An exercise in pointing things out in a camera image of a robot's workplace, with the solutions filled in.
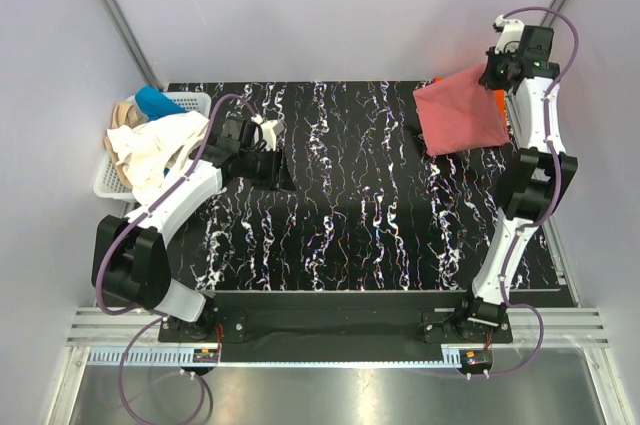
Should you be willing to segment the salmon pink t-shirt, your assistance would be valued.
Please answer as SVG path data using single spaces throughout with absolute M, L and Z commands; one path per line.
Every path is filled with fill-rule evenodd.
M 484 70 L 480 64 L 413 92 L 429 156 L 509 142 L 504 95 L 479 84 Z

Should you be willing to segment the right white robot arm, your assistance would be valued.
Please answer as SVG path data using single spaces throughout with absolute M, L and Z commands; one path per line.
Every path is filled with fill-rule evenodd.
M 528 242 L 555 212 L 578 168 L 560 136 L 557 98 L 561 68 L 552 62 L 554 32 L 500 17 L 500 34 L 479 82 L 511 95 L 522 114 L 525 143 L 498 180 L 498 221 L 487 256 L 449 328 L 479 343 L 506 323 L 510 286 Z

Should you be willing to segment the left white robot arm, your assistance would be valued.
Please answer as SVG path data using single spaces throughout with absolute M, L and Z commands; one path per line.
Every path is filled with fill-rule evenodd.
M 280 120 L 228 118 L 167 191 L 125 217 L 103 218 L 91 277 L 99 306 L 115 298 L 128 310 L 161 315 L 166 342 L 215 338 L 222 324 L 214 299 L 173 278 L 167 246 L 200 205 L 236 179 L 259 190 L 295 191 L 281 147 L 284 132 Z

